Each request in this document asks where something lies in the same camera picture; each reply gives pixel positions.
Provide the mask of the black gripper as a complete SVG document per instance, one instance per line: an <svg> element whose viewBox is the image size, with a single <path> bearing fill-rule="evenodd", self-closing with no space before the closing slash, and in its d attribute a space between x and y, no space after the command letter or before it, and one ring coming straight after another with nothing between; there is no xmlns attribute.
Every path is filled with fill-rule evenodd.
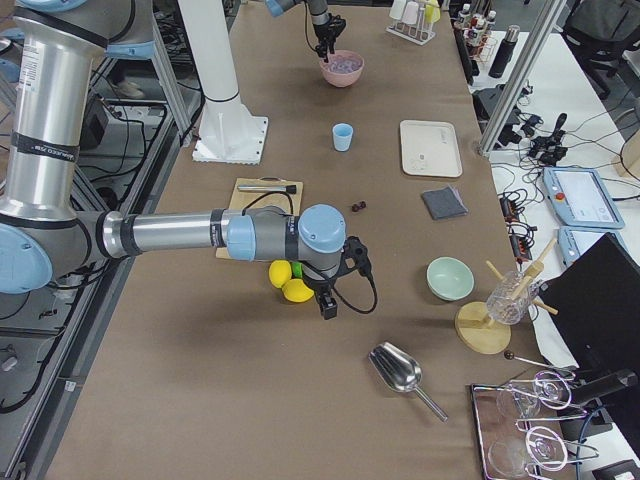
<svg viewBox="0 0 640 480"><path fill-rule="evenodd" d="M340 15L323 13L313 16L313 29L318 43L315 51L323 62L327 61L327 48L329 54L335 54L336 39L345 28L346 20Z"/></svg>
<svg viewBox="0 0 640 480"><path fill-rule="evenodd" d="M338 274L328 275L326 272L307 272L303 271L304 283L314 291L318 300L329 298L343 299L342 295L335 289L337 280L340 278Z"/></svg>

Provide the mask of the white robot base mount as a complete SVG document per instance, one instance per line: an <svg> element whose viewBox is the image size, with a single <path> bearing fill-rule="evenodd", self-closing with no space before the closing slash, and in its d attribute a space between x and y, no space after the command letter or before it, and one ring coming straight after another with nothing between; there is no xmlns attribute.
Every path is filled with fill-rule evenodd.
<svg viewBox="0 0 640 480"><path fill-rule="evenodd" d="M241 100L222 3L196 1L183 18L205 97L193 158L259 164L268 119L252 115Z"/></svg>

